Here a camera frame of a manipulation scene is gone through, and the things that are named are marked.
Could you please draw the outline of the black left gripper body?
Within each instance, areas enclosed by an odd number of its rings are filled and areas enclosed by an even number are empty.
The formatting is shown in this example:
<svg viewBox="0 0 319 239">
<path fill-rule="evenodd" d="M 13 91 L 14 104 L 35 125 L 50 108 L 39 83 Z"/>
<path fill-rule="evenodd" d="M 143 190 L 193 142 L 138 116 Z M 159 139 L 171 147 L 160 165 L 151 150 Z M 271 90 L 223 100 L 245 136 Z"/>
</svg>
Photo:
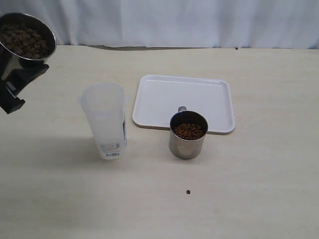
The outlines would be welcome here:
<svg viewBox="0 0 319 239">
<path fill-rule="evenodd" d="M 15 96 L 10 90 L 7 83 L 3 80 L 0 81 L 0 107 L 7 113 L 11 114 L 25 104 L 25 100 Z"/>
</svg>

